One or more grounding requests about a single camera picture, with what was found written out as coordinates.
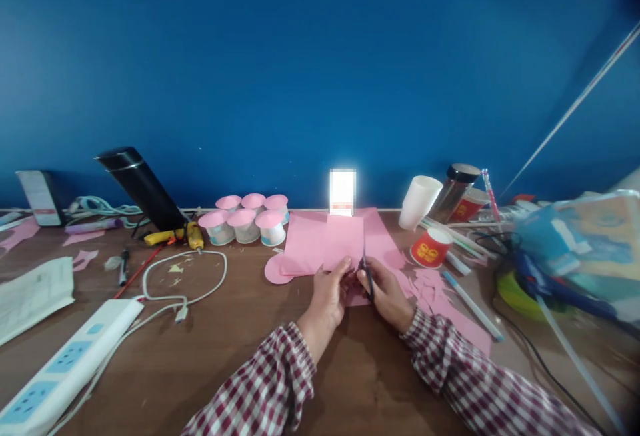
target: white paper cup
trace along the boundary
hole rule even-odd
[[[233,228],[240,244],[252,243],[260,237],[260,230],[255,225],[255,211],[252,209],[238,209],[229,216],[227,224]]]
[[[264,246],[278,246],[287,234],[282,227],[282,214],[277,209],[268,209],[255,218],[255,225],[260,228]]]
[[[275,209],[282,214],[282,224],[285,225],[289,222],[289,208],[287,204],[289,202],[289,198],[284,195],[273,195],[269,196],[265,200],[265,208],[267,209]]]
[[[254,210],[255,215],[258,216],[258,214],[262,213],[266,209],[264,206],[265,199],[266,198],[262,194],[248,194],[242,198],[242,207]]]
[[[424,216],[425,215],[422,213],[416,213],[410,208],[403,207],[400,210],[400,220],[398,221],[398,224],[400,224],[400,227],[402,229],[406,229],[407,231],[415,231]]]
[[[218,209],[224,209],[225,211],[232,213],[236,209],[241,208],[241,201],[242,198],[240,196],[224,196],[215,202],[215,206]]]
[[[429,176],[416,176],[411,180],[411,185],[402,202],[399,224],[402,229],[414,231],[420,220],[433,206],[442,183]]]
[[[206,230],[212,245],[224,246],[235,239],[235,231],[227,224],[229,216],[228,211],[216,209],[198,220],[198,226]]]

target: person's right hand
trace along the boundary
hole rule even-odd
[[[367,267],[373,277],[373,304],[384,319],[401,334],[411,327],[415,310],[405,298],[400,283],[390,270],[376,258],[367,257]],[[358,281],[370,293],[367,274],[361,269],[356,273]]]

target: yellow glue gun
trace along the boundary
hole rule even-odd
[[[184,236],[184,228],[176,229],[174,231],[162,231],[160,233],[152,233],[145,236],[145,243],[147,246],[154,246],[159,243],[164,243],[171,238],[182,239]],[[195,221],[187,224],[187,240],[189,242],[189,247],[194,251],[205,247],[202,232],[200,232],[200,228],[198,228],[198,224]]]

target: black lid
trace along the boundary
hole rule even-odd
[[[138,166],[144,162],[140,153],[133,146],[122,146],[104,153],[98,154],[94,158],[100,161],[107,171],[118,171],[132,166]]]
[[[480,176],[480,170],[476,168],[476,166],[466,165],[463,163],[452,164],[447,170],[447,177],[449,179],[466,184],[475,183],[478,176]]]

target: white cable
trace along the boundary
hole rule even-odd
[[[515,183],[516,179],[518,179],[520,177],[520,175],[522,173],[524,173],[526,168],[529,167],[529,165],[535,159],[535,157],[538,156],[538,154],[540,154],[540,151],[542,151],[544,149],[544,147],[547,145],[549,140],[558,132],[558,130],[562,127],[562,125],[565,122],[567,122],[567,120],[573,114],[573,112],[578,108],[578,106],[580,106],[582,101],[589,95],[589,93],[593,90],[593,88],[595,88],[595,86],[598,84],[598,82],[600,82],[600,80],[604,77],[604,75],[609,72],[609,70],[614,65],[614,63],[618,60],[618,58],[620,58],[620,56],[622,56],[622,54],[624,54],[624,52],[627,50],[627,48],[630,46],[630,44],[632,42],[634,42],[634,40],[638,37],[638,35],[640,35],[640,23],[636,24],[636,26],[633,28],[633,30],[630,32],[630,34],[625,38],[625,40],[622,42],[622,44],[620,44],[620,46],[618,46],[618,48],[615,50],[615,52],[605,62],[604,66],[602,66],[602,68],[600,68],[600,70],[593,77],[591,82],[589,82],[587,87],[584,88],[582,93],[580,93],[580,96],[578,96],[578,98],[573,102],[573,104],[570,106],[570,108],[567,110],[567,112],[564,114],[564,116],[562,116],[562,118],[560,118],[560,121],[558,121],[558,123],[555,125],[555,127],[547,135],[545,140],[540,144],[540,146],[538,146],[538,149],[535,150],[535,152],[531,155],[531,157],[525,163],[525,165],[522,166],[522,169],[520,171],[518,171],[518,174],[516,174],[516,176],[511,180],[511,182],[508,184],[508,186],[506,188],[504,188],[504,190],[502,191],[502,194],[500,194],[498,199],[502,198],[502,196],[504,196],[505,193],[509,190],[509,188]]]
[[[67,216],[71,218],[71,221],[68,222],[67,226],[75,224],[80,219],[84,219],[86,217],[100,215],[100,216],[120,216],[125,228],[133,229],[138,225],[137,223],[132,223],[126,218],[126,216],[136,216],[141,215],[142,210],[138,206],[132,205],[121,205],[116,208],[111,206],[108,202],[98,196],[79,196],[75,199],[75,201],[69,207],[67,211]],[[148,224],[149,220],[145,219],[141,221],[140,226],[144,226]]]
[[[154,314],[152,314],[151,316],[146,318],[144,321],[142,321],[140,324],[138,324],[137,326],[132,327],[125,334],[123,334],[122,337],[118,340],[118,342],[116,342],[116,344],[113,346],[112,350],[110,350],[110,352],[108,352],[105,360],[100,364],[100,366],[98,366],[98,369],[96,370],[93,378],[91,379],[91,382],[89,383],[89,386],[87,387],[86,391],[82,395],[82,398],[80,398],[80,400],[78,401],[76,406],[70,412],[68,412],[67,415],[64,416],[64,418],[62,418],[60,420],[60,422],[58,424],[56,424],[56,426],[54,426],[54,428],[50,432],[48,432],[47,436],[53,436],[54,434],[56,434],[65,424],[67,424],[78,413],[80,408],[82,408],[82,406],[89,400],[89,398],[91,397],[91,393],[93,392],[93,389],[95,388],[96,384],[98,384],[98,381],[102,377],[102,374],[105,372],[109,362],[111,361],[111,358],[115,354],[116,350],[120,347],[120,344],[122,344],[122,342],[126,338],[128,338],[131,334],[133,334],[138,329],[142,328],[142,326],[144,326],[148,322],[152,321],[157,316],[160,316],[160,314],[164,313],[166,310],[177,308],[177,307],[182,307],[183,309],[186,309],[186,307],[188,305],[192,305],[194,303],[197,303],[198,301],[201,301],[202,299],[206,298],[207,296],[212,295],[222,285],[222,283],[224,282],[224,280],[225,280],[225,278],[227,276],[227,256],[224,253],[220,253],[218,251],[202,251],[202,253],[220,255],[220,256],[222,256],[222,259],[225,262],[225,266],[224,266],[223,273],[222,273],[222,278],[220,278],[220,282],[218,282],[218,284],[216,284],[216,286],[214,286],[214,288],[212,290],[210,290],[208,293],[206,293],[206,294],[204,294],[204,295],[202,295],[202,296],[200,296],[200,297],[198,297],[196,299],[192,299],[191,301],[189,301],[185,296],[166,296],[166,297],[148,297],[147,296],[147,294],[148,294],[147,288],[146,288],[147,273],[149,272],[149,270],[152,267],[156,266],[157,264],[164,263],[165,261],[168,261],[168,260],[173,259],[175,257],[184,256],[184,255],[192,254],[192,253],[199,253],[199,251],[185,251],[184,253],[180,253],[180,254],[177,254],[177,255],[174,255],[174,256],[169,256],[168,258],[161,259],[160,261],[152,264],[145,271],[145,274],[144,274],[144,277],[143,277],[143,291],[145,293],[145,298],[146,299],[150,299],[152,301],[157,301],[157,300],[160,300],[160,299],[183,299],[184,302],[183,303],[174,303],[174,304],[170,304],[170,305],[164,306],[164,308],[159,309]],[[140,299],[140,296],[136,296],[135,298],[132,298],[132,299]]]

